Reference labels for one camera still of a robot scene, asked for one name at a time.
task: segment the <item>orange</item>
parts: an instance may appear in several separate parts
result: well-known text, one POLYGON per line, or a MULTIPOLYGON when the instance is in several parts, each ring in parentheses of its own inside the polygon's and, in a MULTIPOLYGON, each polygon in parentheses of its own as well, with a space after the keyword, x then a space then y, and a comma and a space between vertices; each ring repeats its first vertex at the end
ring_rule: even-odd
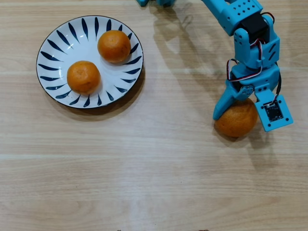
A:
POLYGON ((101 82, 101 74, 94 63, 79 61, 67 71, 67 83, 78 94, 95 92, 101 82))
POLYGON ((257 123, 258 113, 251 99, 236 101, 215 126, 221 133, 230 137, 241 137, 249 133, 257 123))
POLYGON ((118 63, 126 60, 130 53, 130 40, 119 30, 109 30, 99 39, 97 49, 108 62, 118 63))

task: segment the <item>wooden table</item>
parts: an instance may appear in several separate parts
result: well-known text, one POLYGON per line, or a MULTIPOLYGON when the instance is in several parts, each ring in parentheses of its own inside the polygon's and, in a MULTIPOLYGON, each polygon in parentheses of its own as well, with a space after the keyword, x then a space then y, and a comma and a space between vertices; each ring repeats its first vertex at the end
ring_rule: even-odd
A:
POLYGON ((233 40, 200 0, 1 0, 0 230, 307 231, 308 3, 261 3, 295 124, 232 140, 212 113, 233 40), (136 86, 100 110, 58 104, 36 76, 44 39, 83 15, 123 21, 144 49, 136 86))

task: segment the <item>plate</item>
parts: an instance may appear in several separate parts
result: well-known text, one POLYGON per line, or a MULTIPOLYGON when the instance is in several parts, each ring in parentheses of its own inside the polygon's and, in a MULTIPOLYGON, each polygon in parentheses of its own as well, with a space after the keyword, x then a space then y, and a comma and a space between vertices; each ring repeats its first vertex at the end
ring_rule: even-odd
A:
POLYGON ((102 107, 120 99, 136 83, 142 67, 143 50, 135 33, 116 19, 96 15, 75 18, 56 28, 37 57, 38 80, 46 93, 74 108, 102 107), (122 63, 109 63, 98 53, 97 42, 109 30, 121 30, 130 39, 130 55, 122 63), (82 60, 94 63, 102 77, 102 84, 90 95, 73 92, 66 81, 68 68, 82 60))

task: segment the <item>robotic arm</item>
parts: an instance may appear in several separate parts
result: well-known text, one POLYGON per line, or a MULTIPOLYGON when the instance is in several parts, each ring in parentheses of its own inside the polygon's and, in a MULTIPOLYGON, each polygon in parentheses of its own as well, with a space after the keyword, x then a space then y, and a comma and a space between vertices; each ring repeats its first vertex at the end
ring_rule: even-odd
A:
MULTIPOLYGON (((140 4, 148 0, 137 0, 140 4)), ((159 5, 171 5, 175 0, 156 0, 159 5)), ((280 38, 274 32, 274 17, 261 13, 257 0, 202 0, 229 36, 234 36, 235 59, 227 63, 226 90, 215 106, 213 119, 236 101, 247 99, 253 92, 265 131, 293 123, 281 89, 281 74, 277 65, 280 38), (231 61, 236 65, 229 70, 231 61)))

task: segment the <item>plate rim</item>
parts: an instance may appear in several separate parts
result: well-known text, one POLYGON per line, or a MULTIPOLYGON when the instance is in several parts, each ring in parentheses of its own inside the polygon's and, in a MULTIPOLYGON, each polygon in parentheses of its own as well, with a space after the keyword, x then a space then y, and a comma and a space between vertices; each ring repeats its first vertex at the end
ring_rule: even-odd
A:
POLYGON ((62 102, 56 100, 55 98, 53 98, 51 95, 49 95, 48 92, 44 89, 42 83, 41 83, 40 80, 39 80, 39 74, 38 74, 38 59, 39 59, 39 52, 40 52, 40 50, 42 49, 42 47, 43 47, 45 41, 48 39, 48 37, 49 37, 56 29, 58 29, 59 27, 63 26, 64 24, 66 24, 66 23, 68 23, 68 22, 70 22, 70 21, 73 21, 73 20, 75 20, 75 19, 83 18, 83 17, 89 17, 89 16, 92 16, 92 17, 105 17, 105 18, 113 19, 113 20, 116 20, 116 21, 122 23, 121 21, 119 21, 119 20, 117 20, 117 19, 115 19, 115 18, 108 17, 108 16, 104 16, 104 15, 84 15, 84 16, 80 16, 80 17, 76 17, 76 18, 70 19, 70 20, 66 21, 65 23, 62 23, 61 25, 57 26, 57 27, 56 27, 56 28, 44 39, 42 45, 40 46, 40 48, 39 48, 39 50, 38 50, 38 55, 37 55, 37 60, 36 60, 36 72, 37 72, 38 82, 39 82, 39 84, 41 85, 41 87, 43 88, 43 90, 45 91, 45 93, 46 93, 49 97, 51 97, 53 100, 55 100, 56 102, 58 102, 58 103, 60 103, 60 104, 62 104, 62 105, 64 105, 64 106, 67 106, 67 107, 70 107, 70 108, 75 108, 75 109, 82 109, 82 110, 91 110, 91 109, 96 109, 96 108, 105 107, 105 106, 108 106, 108 105, 110 105, 110 104, 112 104, 112 103, 115 103, 115 102, 117 102, 119 99, 123 98, 123 97, 134 87, 134 85, 136 84, 136 82, 139 80, 139 78, 140 78, 140 76, 141 76, 141 74, 142 74, 143 68, 144 68, 144 67, 143 67, 143 65, 144 65, 144 53, 143 53, 142 44, 141 44, 141 42, 140 42, 138 36, 136 35, 136 33, 135 33, 132 29, 130 29, 130 27, 127 26, 125 23, 122 23, 123 25, 127 26, 127 28, 131 30, 131 32, 133 32, 133 33, 135 34, 135 36, 136 36, 136 38, 137 38, 137 40, 138 40, 138 42, 139 42, 139 44, 140 44, 141 53, 142 53, 141 71, 140 71, 140 73, 139 73, 139 75, 138 75, 136 81, 133 83, 133 85, 130 87, 130 89, 129 89, 128 91, 126 91, 121 97, 117 98, 116 100, 114 100, 114 101, 112 101, 112 102, 110 102, 110 103, 107 103, 107 104, 104 104, 104 105, 101 105, 101 106, 97 106, 97 107, 88 107, 88 108, 79 108, 79 107, 73 107, 73 106, 71 106, 71 105, 66 105, 66 104, 64 104, 64 103, 62 103, 62 102))

